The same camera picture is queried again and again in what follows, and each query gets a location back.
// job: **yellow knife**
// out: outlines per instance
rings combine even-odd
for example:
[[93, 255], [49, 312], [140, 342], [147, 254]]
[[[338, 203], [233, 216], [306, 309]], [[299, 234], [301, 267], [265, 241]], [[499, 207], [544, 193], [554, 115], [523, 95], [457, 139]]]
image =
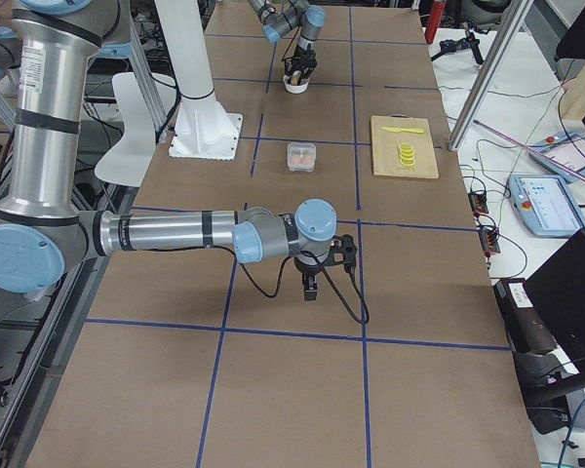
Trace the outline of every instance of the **yellow knife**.
[[424, 134], [425, 129], [404, 129], [401, 127], [381, 127], [381, 130], [385, 130], [386, 132], [392, 132], [394, 134], [398, 134], [400, 132], [406, 132], [408, 134]]

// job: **white pole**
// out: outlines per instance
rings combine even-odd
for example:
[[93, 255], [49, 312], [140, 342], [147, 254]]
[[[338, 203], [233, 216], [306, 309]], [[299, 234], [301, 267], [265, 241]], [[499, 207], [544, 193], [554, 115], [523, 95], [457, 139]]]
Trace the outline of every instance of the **white pole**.
[[216, 100], [197, 0], [156, 0], [175, 78], [182, 93], [170, 154], [234, 159], [243, 121]]

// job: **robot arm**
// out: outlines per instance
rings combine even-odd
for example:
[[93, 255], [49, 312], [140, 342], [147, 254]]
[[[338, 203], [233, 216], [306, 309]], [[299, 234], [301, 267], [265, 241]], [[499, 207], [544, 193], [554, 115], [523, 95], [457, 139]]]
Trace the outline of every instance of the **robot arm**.
[[336, 215], [322, 200], [279, 216], [264, 209], [119, 215], [71, 205], [87, 62], [103, 40], [120, 50], [130, 33], [128, 1], [110, 3], [14, 2], [23, 50], [13, 175], [0, 201], [0, 288], [39, 291], [81, 261], [117, 251], [232, 244], [242, 263], [293, 256], [310, 278], [312, 266], [330, 264]]
[[269, 42], [277, 43], [296, 27], [301, 28], [294, 53], [284, 58], [284, 84], [291, 93], [303, 93], [317, 66], [314, 44], [325, 23], [325, 10], [310, 5], [307, 0], [292, 0], [287, 10], [277, 14], [268, 1], [249, 2], [262, 22], [264, 36]]

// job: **black stand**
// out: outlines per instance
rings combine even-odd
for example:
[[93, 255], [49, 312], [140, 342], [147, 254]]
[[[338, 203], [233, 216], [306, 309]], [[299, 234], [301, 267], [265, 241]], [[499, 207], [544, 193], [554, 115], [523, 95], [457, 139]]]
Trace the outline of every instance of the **black stand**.
[[475, 62], [478, 65], [482, 65], [484, 63], [484, 58], [479, 50], [479, 44], [481, 41], [475, 37], [475, 33], [470, 30], [468, 25], [466, 25], [465, 28], [466, 37], [463, 39], [459, 39], [458, 41], [453, 41], [452, 39], [440, 41], [440, 51], [431, 57], [431, 61], [439, 59], [446, 54], [454, 54], [455, 52], [467, 51], [470, 49], [475, 57]]

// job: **wooden cutting board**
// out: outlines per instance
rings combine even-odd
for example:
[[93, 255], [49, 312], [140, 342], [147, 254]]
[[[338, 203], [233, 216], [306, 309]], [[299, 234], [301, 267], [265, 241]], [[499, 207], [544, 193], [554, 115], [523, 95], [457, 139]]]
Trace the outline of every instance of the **wooden cutting board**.
[[[381, 127], [419, 128], [424, 134], [382, 130]], [[372, 173], [376, 176], [438, 178], [436, 153], [433, 148], [427, 119], [405, 117], [370, 117], [372, 141]], [[399, 161], [399, 144], [408, 143], [414, 148], [415, 166], [407, 168]]]

